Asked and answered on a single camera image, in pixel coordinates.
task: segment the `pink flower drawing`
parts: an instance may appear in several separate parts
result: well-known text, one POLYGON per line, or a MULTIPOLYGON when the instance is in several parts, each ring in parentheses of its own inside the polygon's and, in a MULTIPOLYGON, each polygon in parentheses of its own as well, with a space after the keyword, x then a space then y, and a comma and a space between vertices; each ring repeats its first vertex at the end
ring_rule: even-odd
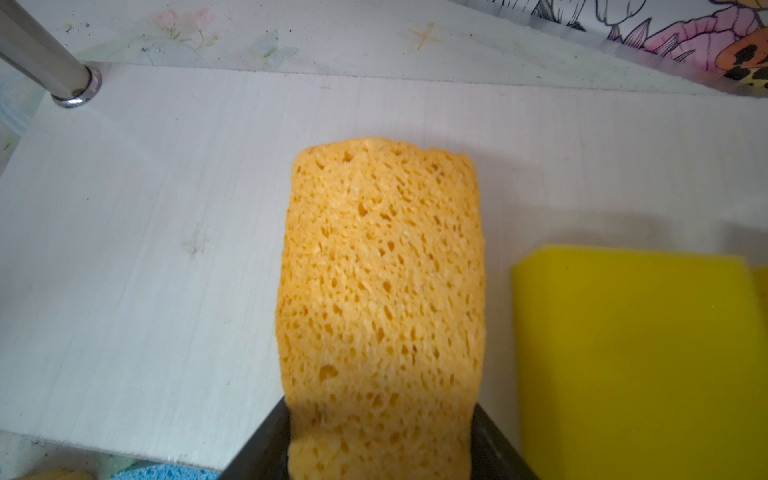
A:
POLYGON ((168 10, 158 13, 155 20, 160 27, 168 28, 170 30, 176 26, 179 21, 179 16, 176 15, 176 12, 174 12, 172 8, 169 8, 168 10))
MULTIPOLYGON (((644 35, 647 35, 648 27, 644 23, 635 30, 644 25, 644 35)), ((715 65, 717 56, 759 27, 760 22, 753 9, 734 5, 707 17, 673 23, 647 39, 643 38, 642 31, 632 31, 627 39, 635 34, 634 41, 645 50, 691 63, 704 70, 723 73, 723 69, 715 65)))
POLYGON ((208 7, 198 8, 190 13, 190 25, 196 31, 203 31, 214 20, 208 7))

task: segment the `yellow block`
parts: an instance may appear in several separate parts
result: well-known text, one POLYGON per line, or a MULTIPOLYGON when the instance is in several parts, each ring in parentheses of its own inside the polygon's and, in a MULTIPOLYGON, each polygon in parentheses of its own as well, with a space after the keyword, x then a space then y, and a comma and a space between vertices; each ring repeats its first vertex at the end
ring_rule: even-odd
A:
POLYGON ((763 315, 768 319, 768 266, 755 270, 752 275, 755 279, 757 299, 763 307, 763 315))
POLYGON ((740 258, 544 247, 512 281, 541 480, 768 478, 768 332, 740 258))

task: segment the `table surface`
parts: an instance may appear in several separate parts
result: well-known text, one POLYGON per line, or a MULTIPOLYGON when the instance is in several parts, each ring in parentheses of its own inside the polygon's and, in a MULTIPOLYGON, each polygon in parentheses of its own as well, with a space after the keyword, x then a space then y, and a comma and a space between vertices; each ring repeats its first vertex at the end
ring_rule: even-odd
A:
MULTIPOLYGON (((447 0, 21 3, 85 61, 713 92, 447 0)), ((0 62, 0 172, 42 96, 0 62)))
POLYGON ((511 266, 547 242, 768 262, 767 102, 107 65, 0 177, 0 429, 223 468, 281 395, 291 162, 382 135, 475 159, 480 402, 519 445, 511 266))

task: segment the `black spot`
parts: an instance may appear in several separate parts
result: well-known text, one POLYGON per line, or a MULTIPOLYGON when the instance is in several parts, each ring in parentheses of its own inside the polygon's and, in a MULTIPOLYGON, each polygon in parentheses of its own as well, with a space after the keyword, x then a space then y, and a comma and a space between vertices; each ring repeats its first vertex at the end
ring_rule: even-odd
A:
POLYGON ((752 75, 755 80, 768 80, 768 67, 758 68, 755 74, 752 75))
POLYGON ((725 78, 732 78, 733 80, 741 80, 750 74, 749 68, 733 67, 723 75, 725 78))
POLYGON ((755 56, 756 51, 757 51, 757 45, 755 44, 747 45, 746 47, 736 52, 736 61, 733 64, 741 65, 745 61, 752 60, 752 57, 755 56))

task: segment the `metal leg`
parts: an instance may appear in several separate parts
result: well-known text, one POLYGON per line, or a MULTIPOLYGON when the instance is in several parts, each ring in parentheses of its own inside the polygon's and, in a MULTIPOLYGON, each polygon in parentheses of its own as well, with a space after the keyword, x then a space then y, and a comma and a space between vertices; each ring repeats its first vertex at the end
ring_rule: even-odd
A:
POLYGON ((64 108, 84 104, 101 86, 99 72, 80 63, 15 0, 0 0, 0 58, 64 108))

